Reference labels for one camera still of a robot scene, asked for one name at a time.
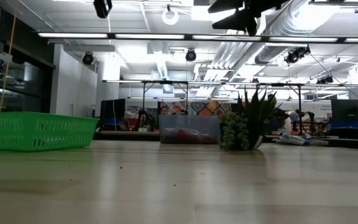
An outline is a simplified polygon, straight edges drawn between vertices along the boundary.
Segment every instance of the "security camera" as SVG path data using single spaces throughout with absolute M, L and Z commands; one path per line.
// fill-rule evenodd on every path
M 95 63 L 95 59 L 93 57 L 93 53 L 92 52 L 87 52 L 85 53 L 85 56 L 82 58 L 82 62 L 85 65 L 92 65 Z
M 186 61 L 188 62 L 194 62 L 197 58 L 196 52 L 194 49 L 188 49 L 186 54 Z

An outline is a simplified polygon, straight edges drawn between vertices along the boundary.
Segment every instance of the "succulent plant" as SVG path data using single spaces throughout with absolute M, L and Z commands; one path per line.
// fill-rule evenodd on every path
M 228 113 L 221 116 L 223 127 L 223 142 L 219 144 L 221 149 L 247 150 L 248 149 L 248 118 L 245 113 Z

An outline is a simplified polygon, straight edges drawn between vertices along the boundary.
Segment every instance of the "artwork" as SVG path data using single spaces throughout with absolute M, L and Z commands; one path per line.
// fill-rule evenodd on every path
M 218 101 L 194 101 L 188 102 L 188 114 L 200 116 L 219 116 L 231 110 L 230 103 L 220 103 Z M 181 114 L 186 111 L 185 101 L 179 102 L 160 102 L 159 114 Z

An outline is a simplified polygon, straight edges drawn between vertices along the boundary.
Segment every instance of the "white wall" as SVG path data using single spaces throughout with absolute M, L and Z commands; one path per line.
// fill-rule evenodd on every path
M 95 116 L 100 116 L 101 102 L 103 100 L 116 100 L 119 98 L 119 84 L 102 82 L 105 76 L 106 62 L 98 63 L 98 78 L 96 91 L 96 109 Z
M 62 45 L 55 46 L 56 66 L 52 78 L 50 112 L 60 115 L 91 116 L 91 105 L 96 104 L 94 71 L 66 53 Z

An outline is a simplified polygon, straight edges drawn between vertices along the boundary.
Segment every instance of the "basket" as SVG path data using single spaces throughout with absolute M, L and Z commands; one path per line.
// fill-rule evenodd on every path
M 98 119 L 33 112 L 0 113 L 0 149 L 43 151 L 89 146 Z

